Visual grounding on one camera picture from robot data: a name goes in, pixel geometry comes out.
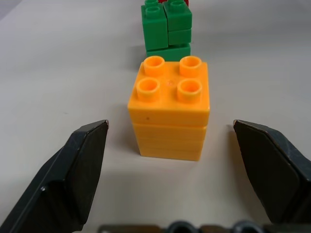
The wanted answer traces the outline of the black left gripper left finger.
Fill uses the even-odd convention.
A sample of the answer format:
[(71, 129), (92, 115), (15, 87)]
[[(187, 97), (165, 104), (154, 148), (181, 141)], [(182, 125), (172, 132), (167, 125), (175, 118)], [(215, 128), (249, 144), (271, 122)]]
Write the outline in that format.
[(73, 233), (87, 222), (98, 186), (107, 120), (75, 130), (37, 172), (0, 233)]

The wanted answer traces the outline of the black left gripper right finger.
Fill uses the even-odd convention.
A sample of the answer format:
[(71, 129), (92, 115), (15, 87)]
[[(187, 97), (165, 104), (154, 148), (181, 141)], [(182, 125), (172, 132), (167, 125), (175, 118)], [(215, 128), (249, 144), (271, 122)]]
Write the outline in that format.
[(248, 179), (272, 223), (311, 224), (311, 161), (280, 131), (235, 120)]

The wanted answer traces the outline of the orange building block cube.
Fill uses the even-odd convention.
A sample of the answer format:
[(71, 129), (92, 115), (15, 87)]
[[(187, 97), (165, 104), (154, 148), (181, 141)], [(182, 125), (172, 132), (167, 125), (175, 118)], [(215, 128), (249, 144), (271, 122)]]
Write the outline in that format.
[(198, 161), (210, 113), (207, 63), (146, 58), (127, 108), (141, 156)]

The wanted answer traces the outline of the green building block cube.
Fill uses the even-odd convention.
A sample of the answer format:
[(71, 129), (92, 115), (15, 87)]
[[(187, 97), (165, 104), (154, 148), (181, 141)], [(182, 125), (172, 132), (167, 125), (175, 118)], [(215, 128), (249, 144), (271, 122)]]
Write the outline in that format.
[(183, 0), (144, 0), (141, 20), (147, 57), (171, 62), (191, 54), (192, 12)]

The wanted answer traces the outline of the red building block cube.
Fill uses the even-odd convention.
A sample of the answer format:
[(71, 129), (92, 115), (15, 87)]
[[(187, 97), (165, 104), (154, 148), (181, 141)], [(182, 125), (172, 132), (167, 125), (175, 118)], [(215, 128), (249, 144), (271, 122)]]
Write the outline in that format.
[[(158, 0), (159, 3), (167, 2), (167, 1), (175, 1), (175, 0)], [(187, 6), (189, 6), (189, 0), (183, 0)]]

